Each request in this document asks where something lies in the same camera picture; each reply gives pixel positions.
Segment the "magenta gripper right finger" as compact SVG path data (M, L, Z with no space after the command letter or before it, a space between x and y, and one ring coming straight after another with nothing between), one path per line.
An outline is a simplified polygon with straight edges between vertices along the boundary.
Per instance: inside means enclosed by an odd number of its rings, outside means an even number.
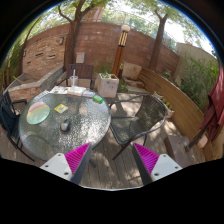
M158 155L137 143L133 144L132 153L143 185L148 185L182 169L168 154Z

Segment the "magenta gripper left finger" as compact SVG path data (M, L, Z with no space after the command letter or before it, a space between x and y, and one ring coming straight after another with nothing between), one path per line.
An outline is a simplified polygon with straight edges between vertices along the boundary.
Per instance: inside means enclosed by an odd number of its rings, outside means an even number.
M55 154L41 169L79 185L91 154L92 146L87 143L66 154Z

